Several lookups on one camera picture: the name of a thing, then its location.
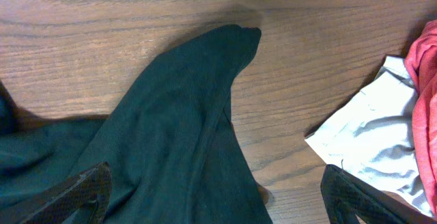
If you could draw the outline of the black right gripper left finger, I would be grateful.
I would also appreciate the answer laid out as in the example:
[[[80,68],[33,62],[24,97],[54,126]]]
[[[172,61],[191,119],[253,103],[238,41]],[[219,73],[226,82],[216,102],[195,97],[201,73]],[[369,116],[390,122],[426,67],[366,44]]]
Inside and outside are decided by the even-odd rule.
[[[111,195],[108,163],[93,167],[1,211],[2,223],[101,223]]]

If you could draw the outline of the black t-shirt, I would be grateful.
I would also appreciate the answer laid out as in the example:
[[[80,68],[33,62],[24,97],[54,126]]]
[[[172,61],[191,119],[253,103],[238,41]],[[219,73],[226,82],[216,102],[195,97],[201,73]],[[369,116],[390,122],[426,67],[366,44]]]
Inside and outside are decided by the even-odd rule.
[[[1,207],[106,162],[105,223],[269,223],[231,123],[261,31],[226,25],[157,56],[110,116],[16,132],[1,108]]]

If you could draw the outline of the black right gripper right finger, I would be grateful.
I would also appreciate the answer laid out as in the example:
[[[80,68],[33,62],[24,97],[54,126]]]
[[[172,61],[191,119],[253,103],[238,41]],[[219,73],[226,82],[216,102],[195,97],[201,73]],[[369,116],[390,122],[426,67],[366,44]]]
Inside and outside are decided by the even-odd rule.
[[[328,219],[334,224],[436,224],[335,165],[327,165],[320,185]]]

